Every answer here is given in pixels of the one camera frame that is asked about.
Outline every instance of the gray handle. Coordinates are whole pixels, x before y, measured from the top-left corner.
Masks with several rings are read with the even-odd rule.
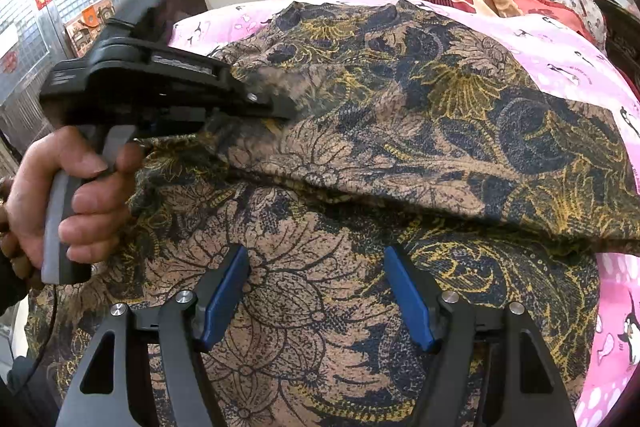
[[[78,126],[78,130],[87,139],[95,150],[102,150],[102,157],[109,165],[107,172],[113,172],[113,166],[118,155],[118,150],[126,144],[136,133],[133,125],[117,125],[107,133],[102,146],[100,128],[94,125]],[[47,284],[76,284],[88,281],[91,277],[91,265],[80,264],[68,260],[66,250],[68,245],[60,242],[58,226],[67,217],[73,216],[71,200],[78,188],[89,180],[82,180],[69,176],[65,171],[59,171],[53,178],[49,193],[49,204],[44,227],[44,245],[42,269],[40,276]]]

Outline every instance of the sleeve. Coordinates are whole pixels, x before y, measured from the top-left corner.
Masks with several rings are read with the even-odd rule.
[[[0,253],[0,315],[27,295],[25,281],[14,273],[9,261]]]

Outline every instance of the blue clamp pad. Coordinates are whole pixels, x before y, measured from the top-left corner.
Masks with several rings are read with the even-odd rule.
[[[429,327],[429,310],[393,247],[385,248],[385,272],[412,340],[428,350],[435,341]]]
[[[236,306],[242,298],[242,286],[248,274],[249,254],[245,247],[239,247],[205,311],[204,330],[200,342],[207,351],[224,337]]]

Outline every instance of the black device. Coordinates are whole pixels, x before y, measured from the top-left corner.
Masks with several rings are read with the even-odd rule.
[[[193,290],[150,308],[112,305],[82,356],[56,427],[158,427],[148,344],[160,346],[176,425],[225,427],[200,353],[222,340],[248,274],[246,248],[230,245]]]
[[[71,381],[56,427],[91,418],[95,427],[158,427],[148,344],[159,344],[178,427],[226,427],[200,353],[222,340],[249,274],[242,245],[191,291],[164,304],[111,306]],[[400,246],[385,248],[385,273],[412,340],[433,365],[407,425],[455,427],[463,405],[474,343],[488,346],[474,427],[574,427],[557,367],[523,304],[472,305],[443,292]]]
[[[86,57],[57,64],[42,86],[40,104],[55,127],[75,125],[113,166],[133,137],[197,132],[214,111],[289,119],[293,101],[251,92],[228,64],[167,47],[176,0],[126,0],[107,20]],[[60,171],[49,195],[42,281],[84,282],[91,265],[66,257],[58,226],[71,216],[71,199],[86,180]]]
[[[474,427],[575,427],[574,411],[540,330],[524,305],[472,305],[442,291],[399,245],[385,273],[411,338],[434,352],[410,427],[456,427],[475,343],[486,345]]]

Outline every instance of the floral pattern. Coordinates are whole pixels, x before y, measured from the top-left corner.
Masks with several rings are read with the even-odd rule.
[[[608,110],[537,90],[501,44],[404,0],[293,3],[221,54],[252,89],[287,92],[298,117],[219,114],[197,136],[146,142],[120,255],[60,291],[44,363],[61,399],[112,302],[162,303],[242,243],[252,267],[242,301],[204,355],[228,424],[402,421],[430,360],[386,283],[383,247],[395,241],[443,289],[525,303],[578,399],[598,302],[593,249],[632,249],[640,235]],[[51,291],[31,299],[34,339]],[[169,426],[158,350],[150,356]]]

